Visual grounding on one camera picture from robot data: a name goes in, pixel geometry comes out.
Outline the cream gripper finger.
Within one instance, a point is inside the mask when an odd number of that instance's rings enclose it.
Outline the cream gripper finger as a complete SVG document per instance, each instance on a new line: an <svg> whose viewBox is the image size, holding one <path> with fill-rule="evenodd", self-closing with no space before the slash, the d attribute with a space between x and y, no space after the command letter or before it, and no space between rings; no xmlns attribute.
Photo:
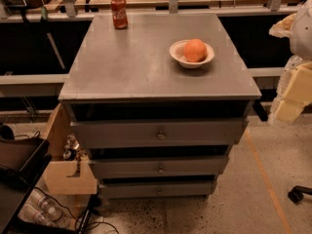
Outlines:
<svg viewBox="0 0 312 234"><path fill-rule="evenodd" d="M304 105L292 100L277 100L274 117L285 123L293 122L303 111Z"/></svg>
<svg viewBox="0 0 312 234"><path fill-rule="evenodd" d="M292 71L284 98L298 103L312 102L312 62L298 65Z"/></svg>

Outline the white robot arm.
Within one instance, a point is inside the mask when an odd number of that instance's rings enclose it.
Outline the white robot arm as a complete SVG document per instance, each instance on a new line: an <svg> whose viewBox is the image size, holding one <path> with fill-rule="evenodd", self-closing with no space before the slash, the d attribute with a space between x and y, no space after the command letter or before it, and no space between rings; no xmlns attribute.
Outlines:
<svg viewBox="0 0 312 234"><path fill-rule="evenodd" d="M279 79L269 121L290 124L312 103L312 0L275 23L269 34L288 37L292 53Z"/></svg>

